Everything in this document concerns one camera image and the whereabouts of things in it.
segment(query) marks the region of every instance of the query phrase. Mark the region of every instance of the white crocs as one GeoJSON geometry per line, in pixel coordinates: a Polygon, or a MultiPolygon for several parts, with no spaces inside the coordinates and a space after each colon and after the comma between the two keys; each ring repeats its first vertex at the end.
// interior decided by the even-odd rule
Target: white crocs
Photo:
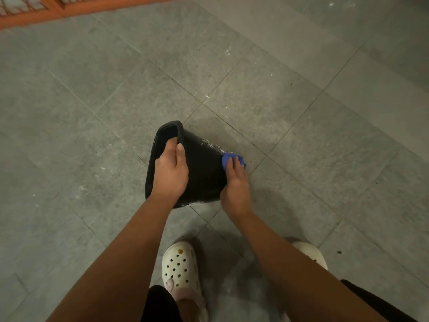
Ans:
{"type": "Polygon", "coordinates": [[[196,255],[189,242],[171,245],[162,258],[162,280],[175,301],[190,299],[200,309],[200,322],[208,321],[206,301],[201,293],[196,255]]]}
{"type": "Polygon", "coordinates": [[[293,242],[292,245],[296,247],[298,250],[300,250],[302,253],[307,255],[310,259],[316,261],[319,265],[321,265],[326,270],[328,270],[328,265],[326,264],[326,261],[322,253],[319,251],[317,247],[315,247],[310,243],[304,243],[304,242],[293,242]]]}

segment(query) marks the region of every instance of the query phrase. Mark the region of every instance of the black bucket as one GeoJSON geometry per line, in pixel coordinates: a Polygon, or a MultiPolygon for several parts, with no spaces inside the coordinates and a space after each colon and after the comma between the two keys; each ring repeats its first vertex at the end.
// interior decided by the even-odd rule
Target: black bucket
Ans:
{"type": "Polygon", "coordinates": [[[185,130],[180,121],[164,124],[155,135],[146,176],[146,199],[154,184],[155,160],[163,153],[167,141],[175,136],[185,148],[189,181],[174,208],[219,200],[220,193],[227,184],[227,176],[222,167],[222,155],[226,151],[185,130]]]}

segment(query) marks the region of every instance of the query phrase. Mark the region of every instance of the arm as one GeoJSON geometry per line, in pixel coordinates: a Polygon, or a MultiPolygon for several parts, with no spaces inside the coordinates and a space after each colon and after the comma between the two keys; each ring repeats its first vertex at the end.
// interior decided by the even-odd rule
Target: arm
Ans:
{"type": "Polygon", "coordinates": [[[253,213],[248,177],[237,158],[228,161],[226,171],[222,207],[249,242],[292,321],[386,321],[253,213]]]}
{"type": "Polygon", "coordinates": [[[173,138],[155,161],[150,197],[47,321],[140,321],[162,232],[187,180],[185,150],[173,138]]]}

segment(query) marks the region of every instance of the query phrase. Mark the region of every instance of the right hand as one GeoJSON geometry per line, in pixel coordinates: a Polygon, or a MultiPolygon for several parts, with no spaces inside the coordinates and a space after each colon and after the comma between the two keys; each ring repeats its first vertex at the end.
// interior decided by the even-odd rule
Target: right hand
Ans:
{"type": "Polygon", "coordinates": [[[228,214],[230,219],[251,213],[249,178],[244,171],[244,165],[240,164],[237,157],[234,158],[234,161],[229,158],[225,171],[228,183],[221,192],[223,211],[228,214]]]}

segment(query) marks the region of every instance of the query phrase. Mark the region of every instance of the wooden frame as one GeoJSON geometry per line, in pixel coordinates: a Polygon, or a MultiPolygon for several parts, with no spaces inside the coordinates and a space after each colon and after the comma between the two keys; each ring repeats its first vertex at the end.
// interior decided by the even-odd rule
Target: wooden frame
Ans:
{"type": "Polygon", "coordinates": [[[40,23],[60,19],[63,17],[72,17],[88,14],[92,12],[114,10],[119,8],[132,7],[139,4],[150,4],[156,2],[166,2],[171,0],[79,0],[77,2],[63,3],[61,0],[40,0],[46,9],[30,10],[28,12],[19,12],[17,14],[7,14],[0,16],[0,30],[14,26],[26,26],[32,23],[40,23]]]}

